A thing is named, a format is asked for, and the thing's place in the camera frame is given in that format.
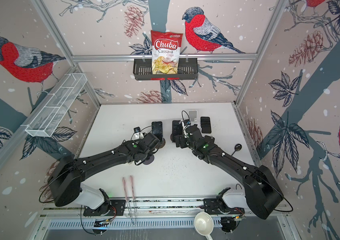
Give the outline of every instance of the bag of chips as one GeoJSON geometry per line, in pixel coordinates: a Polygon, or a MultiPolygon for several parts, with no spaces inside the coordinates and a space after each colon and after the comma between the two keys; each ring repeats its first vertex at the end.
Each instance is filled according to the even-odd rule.
{"type": "Polygon", "coordinates": [[[151,30],[151,42],[153,43],[151,68],[153,74],[178,73],[182,35],[182,33],[161,33],[151,30]]]}

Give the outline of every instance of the white wire mesh basket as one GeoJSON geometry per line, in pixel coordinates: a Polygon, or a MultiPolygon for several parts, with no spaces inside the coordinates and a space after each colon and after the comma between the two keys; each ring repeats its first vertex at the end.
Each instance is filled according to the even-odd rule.
{"type": "Polygon", "coordinates": [[[55,93],[49,94],[52,95],[51,99],[27,127],[26,132],[29,135],[51,137],[87,82],[83,73],[71,73],[66,76],[62,86],[55,93]]]}

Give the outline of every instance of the black hanging shelf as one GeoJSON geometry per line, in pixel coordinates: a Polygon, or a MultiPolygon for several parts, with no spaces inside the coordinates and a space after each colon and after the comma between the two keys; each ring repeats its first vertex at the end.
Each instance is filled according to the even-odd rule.
{"type": "Polygon", "coordinates": [[[135,80],[195,80],[198,77],[197,58],[180,58],[177,74],[153,74],[151,70],[151,58],[145,61],[140,58],[134,59],[133,73],[135,80]]]}

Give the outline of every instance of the white tabletop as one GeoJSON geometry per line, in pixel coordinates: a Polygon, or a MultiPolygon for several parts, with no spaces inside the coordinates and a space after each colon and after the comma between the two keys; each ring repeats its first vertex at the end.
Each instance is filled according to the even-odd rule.
{"type": "Polygon", "coordinates": [[[84,183],[102,188],[109,197],[124,197],[122,177],[126,177],[127,188],[131,189],[130,175],[134,176],[136,197],[216,195],[226,187],[235,188],[238,181],[224,170],[199,160],[189,148],[177,148],[171,142],[172,121],[182,119],[182,110],[197,110],[198,119],[210,117],[208,135],[215,137],[215,143],[230,154],[235,144],[242,144],[242,150],[234,156],[254,165],[231,103],[102,105],[80,157],[115,148],[124,139],[130,140],[134,127],[143,129],[153,121],[163,122],[166,145],[155,153],[155,160],[149,165],[121,164],[91,176],[84,183]]]}

